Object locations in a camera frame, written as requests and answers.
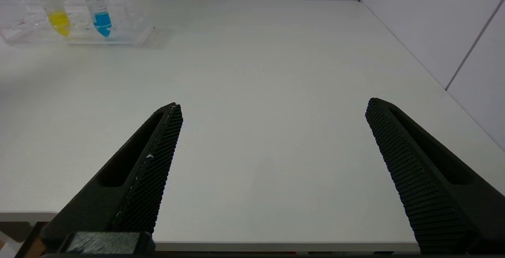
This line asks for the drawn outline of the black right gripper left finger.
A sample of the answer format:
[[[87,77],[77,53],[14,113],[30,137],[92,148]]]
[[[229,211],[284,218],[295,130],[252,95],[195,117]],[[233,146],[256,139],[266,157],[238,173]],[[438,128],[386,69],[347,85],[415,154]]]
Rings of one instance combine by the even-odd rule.
[[[152,234],[182,125],[180,105],[156,110],[43,228],[46,249],[76,232]]]

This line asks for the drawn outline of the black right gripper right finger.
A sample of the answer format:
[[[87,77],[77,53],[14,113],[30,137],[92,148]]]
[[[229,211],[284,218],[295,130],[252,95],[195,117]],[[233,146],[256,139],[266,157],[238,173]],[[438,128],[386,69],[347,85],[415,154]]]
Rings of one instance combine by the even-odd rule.
[[[397,106],[365,118],[421,253],[504,253],[505,198]]]

